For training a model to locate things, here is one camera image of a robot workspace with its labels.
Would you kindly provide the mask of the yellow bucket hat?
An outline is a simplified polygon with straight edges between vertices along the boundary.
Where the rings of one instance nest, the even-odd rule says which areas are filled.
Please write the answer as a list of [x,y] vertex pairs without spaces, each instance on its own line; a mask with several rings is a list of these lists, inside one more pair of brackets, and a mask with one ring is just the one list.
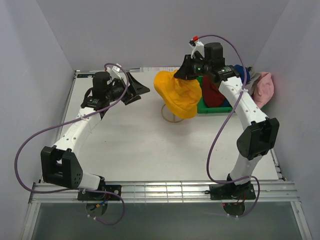
[[197,115],[197,105],[202,98],[202,89],[197,79],[185,80],[174,77],[177,71],[160,71],[153,85],[166,107],[181,119]]

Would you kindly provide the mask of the dark red bucket hat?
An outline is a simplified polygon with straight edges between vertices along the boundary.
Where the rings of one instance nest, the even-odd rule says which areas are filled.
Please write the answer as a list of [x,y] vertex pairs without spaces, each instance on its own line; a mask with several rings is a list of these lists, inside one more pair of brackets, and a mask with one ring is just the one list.
[[209,80],[208,76],[202,77],[201,89],[204,103],[208,108],[219,108],[226,100],[218,88]]

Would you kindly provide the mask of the blue bucket hat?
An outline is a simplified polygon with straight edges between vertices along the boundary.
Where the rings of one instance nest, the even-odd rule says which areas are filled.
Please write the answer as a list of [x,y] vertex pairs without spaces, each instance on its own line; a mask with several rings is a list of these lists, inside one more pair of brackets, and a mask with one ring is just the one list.
[[[241,82],[244,83],[245,80],[245,72],[244,72],[244,68],[242,65],[236,64],[234,65],[234,69],[239,73],[239,76],[241,78]],[[250,77],[250,71],[249,69],[246,67],[245,68],[246,71],[246,84],[248,85],[251,81],[251,77]],[[226,108],[226,107],[231,107],[229,101],[227,99],[225,99],[221,105],[221,107]]]

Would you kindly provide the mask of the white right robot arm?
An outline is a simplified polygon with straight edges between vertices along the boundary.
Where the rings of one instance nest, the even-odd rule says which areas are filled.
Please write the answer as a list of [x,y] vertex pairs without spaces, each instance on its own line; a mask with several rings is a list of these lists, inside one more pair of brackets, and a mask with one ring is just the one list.
[[175,78],[191,81],[199,76],[208,77],[231,104],[242,124],[243,133],[236,141],[237,161],[225,181],[211,184],[205,191],[211,200],[254,200],[256,193],[251,183],[258,162],[276,142],[279,121],[269,118],[245,90],[239,73],[225,64],[223,46],[219,42],[203,44],[191,40],[191,54],[184,57]]

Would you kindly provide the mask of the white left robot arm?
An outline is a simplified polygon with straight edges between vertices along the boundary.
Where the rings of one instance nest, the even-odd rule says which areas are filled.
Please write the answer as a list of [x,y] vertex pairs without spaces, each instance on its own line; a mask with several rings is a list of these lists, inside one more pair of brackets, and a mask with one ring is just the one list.
[[95,200],[106,195],[103,177],[84,172],[77,154],[111,103],[121,100],[129,105],[141,99],[142,94],[150,92],[129,72],[127,76],[128,83],[113,69],[96,72],[92,76],[92,87],[84,95],[77,121],[69,126],[53,146],[45,146],[40,153],[42,177],[46,183],[68,189],[88,189]]

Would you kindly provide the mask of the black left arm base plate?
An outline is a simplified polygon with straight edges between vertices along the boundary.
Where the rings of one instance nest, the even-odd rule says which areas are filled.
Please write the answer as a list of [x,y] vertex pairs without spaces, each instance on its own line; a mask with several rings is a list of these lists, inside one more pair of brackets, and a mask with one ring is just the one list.
[[88,190],[80,190],[77,195],[78,201],[119,201],[117,196],[121,196],[122,186],[103,183],[98,187],[97,191],[110,193],[96,193]]

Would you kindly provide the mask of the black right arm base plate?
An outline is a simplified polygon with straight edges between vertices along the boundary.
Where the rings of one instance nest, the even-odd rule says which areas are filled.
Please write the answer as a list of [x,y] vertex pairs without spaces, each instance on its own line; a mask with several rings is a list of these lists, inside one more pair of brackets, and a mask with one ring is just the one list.
[[210,195],[211,200],[255,200],[256,193],[252,183],[242,185],[211,184],[209,190],[204,192]]

